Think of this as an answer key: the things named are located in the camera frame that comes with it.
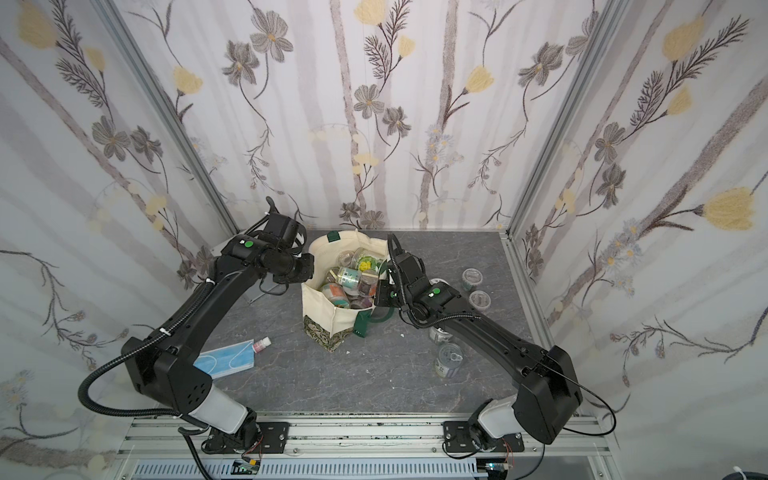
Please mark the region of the red label seed jar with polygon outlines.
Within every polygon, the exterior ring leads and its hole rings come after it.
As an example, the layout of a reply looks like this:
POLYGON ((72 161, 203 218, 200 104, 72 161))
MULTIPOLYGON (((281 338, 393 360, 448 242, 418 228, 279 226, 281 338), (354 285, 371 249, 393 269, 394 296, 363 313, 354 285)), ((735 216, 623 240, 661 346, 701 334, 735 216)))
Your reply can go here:
POLYGON ((344 289, 337 283, 326 283, 321 287, 325 298, 336 308, 349 309, 350 301, 344 289))

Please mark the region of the clear lid green seed cup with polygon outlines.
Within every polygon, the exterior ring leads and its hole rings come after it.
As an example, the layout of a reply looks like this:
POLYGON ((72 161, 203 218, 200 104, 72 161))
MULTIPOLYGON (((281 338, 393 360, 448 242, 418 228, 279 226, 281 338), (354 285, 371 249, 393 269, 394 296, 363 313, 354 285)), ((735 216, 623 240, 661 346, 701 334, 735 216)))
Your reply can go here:
POLYGON ((462 287, 467 292, 472 292, 483 283, 484 277, 480 270, 476 268, 467 268, 462 272, 462 287))

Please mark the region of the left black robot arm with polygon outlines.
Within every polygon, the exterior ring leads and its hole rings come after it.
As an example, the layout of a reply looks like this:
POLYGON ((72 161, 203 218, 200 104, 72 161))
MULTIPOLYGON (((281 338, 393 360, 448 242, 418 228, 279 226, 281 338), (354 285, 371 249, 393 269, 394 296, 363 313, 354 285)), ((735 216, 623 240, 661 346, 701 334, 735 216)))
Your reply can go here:
POLYGON ((214 386, 210 374, 195 367, 204 344, 236 301, 270 277, 276 284, 307 281, 314 258, 303 252, 305 227, 270 213, 250 230, 232 237, 210 265, 205 281, 170 319, 147 337, 122 348, 136 391, 173 415, 208 425, 214 437, 245 451, 262 437, 255 413, 214 386))

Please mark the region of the blue face mask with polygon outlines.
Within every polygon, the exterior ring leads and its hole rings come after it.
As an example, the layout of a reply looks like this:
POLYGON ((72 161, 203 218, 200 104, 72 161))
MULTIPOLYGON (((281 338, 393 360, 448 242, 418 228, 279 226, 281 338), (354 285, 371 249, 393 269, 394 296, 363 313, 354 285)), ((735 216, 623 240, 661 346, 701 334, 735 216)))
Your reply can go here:
POLYGON ((253 341, 247 340, 201 352, 194 366, 212 379, 218 379, 253 368, 254 356, 253 341))

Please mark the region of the cream canvas tote bag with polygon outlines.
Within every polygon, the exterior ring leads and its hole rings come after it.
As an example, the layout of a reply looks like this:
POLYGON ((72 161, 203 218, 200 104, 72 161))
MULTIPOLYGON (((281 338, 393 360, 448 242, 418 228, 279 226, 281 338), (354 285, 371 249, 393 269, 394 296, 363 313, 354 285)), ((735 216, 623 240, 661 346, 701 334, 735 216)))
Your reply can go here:
POLYGON ((389 259, 386 241, 356 230, 331 231, 312 241, 314 274, 301 285, 305 333, 329 352, 352 334, 365 337, 394 310, 377 307, 378 281, 389 259))

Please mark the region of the orange sunflower seed cup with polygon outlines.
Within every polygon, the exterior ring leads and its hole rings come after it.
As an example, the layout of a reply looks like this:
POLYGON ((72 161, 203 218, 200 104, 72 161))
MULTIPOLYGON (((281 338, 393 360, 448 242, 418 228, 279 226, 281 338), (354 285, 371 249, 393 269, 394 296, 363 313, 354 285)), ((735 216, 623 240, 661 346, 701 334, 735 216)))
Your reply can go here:
POLYGON ((488 310, 492 303, 490 295, 482 290, 475 290, 471 292, 469 294, 468 300, 472 307, 480 312, 488 310))

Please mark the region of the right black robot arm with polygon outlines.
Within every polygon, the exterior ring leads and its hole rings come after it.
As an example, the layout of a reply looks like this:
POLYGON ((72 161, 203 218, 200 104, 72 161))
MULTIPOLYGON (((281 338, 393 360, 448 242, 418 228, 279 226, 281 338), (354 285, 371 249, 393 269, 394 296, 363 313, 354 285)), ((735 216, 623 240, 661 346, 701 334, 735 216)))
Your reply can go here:
POLYGON ((518 337, 474 308, 467 294, 445 282, 431 283, 423 260, 404 250, 393 233, 387 250, 375 305, 398 310, 414 328, 444 330, 511 376, 514 394, 486 401, 469 417, 475 447, 487 450, 517 433, 552 444, 583 401, 569 354, 518 337))

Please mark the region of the yellow green seed cup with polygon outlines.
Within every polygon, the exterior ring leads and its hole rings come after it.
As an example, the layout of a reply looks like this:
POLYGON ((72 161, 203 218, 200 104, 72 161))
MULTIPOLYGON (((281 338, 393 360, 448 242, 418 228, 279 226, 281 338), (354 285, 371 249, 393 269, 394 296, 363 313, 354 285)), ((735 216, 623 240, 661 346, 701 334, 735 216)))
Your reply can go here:
POLYGON ((386 257, 370 249, 358 248, 353 255, 353 266, 362 273, 379 275, 386 257))

